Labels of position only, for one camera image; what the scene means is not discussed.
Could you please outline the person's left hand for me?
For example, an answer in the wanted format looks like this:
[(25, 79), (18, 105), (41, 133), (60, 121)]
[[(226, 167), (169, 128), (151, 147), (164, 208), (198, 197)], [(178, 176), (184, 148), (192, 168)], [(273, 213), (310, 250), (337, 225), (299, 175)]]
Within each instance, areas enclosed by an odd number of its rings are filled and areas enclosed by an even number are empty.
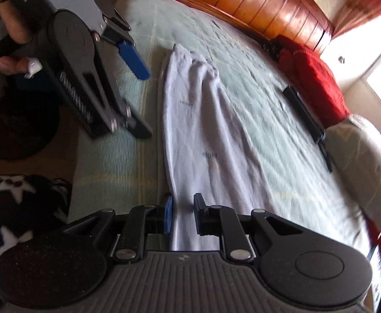
[[(30, 42), (32, 39), (31, 32), (27, 29), (19, 12), (10, 1), (0, 4), (0, 19), (15, 43), (24, 45)], [(1, 74), (28, 74), (30, 69), (31, 60), (27, 57), (0, 57)]]

